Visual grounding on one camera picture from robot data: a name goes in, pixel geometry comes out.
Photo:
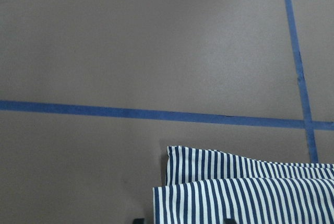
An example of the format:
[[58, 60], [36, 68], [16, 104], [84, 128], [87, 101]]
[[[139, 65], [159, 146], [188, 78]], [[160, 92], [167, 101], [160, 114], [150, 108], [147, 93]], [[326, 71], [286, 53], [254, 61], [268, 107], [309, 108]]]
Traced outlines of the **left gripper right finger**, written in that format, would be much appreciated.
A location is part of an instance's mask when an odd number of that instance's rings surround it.
[[235, 219], [232, 218], [225, 218], [224, 219], [225, 224], [235, 224]]

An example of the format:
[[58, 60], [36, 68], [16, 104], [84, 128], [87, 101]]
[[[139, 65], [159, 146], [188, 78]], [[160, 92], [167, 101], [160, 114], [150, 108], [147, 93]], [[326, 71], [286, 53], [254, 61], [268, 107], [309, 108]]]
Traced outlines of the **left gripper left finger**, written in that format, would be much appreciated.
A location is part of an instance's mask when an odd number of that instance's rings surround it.
[[136, 218], [133, 220], [133, 224], [145, 224], [145, 218]]

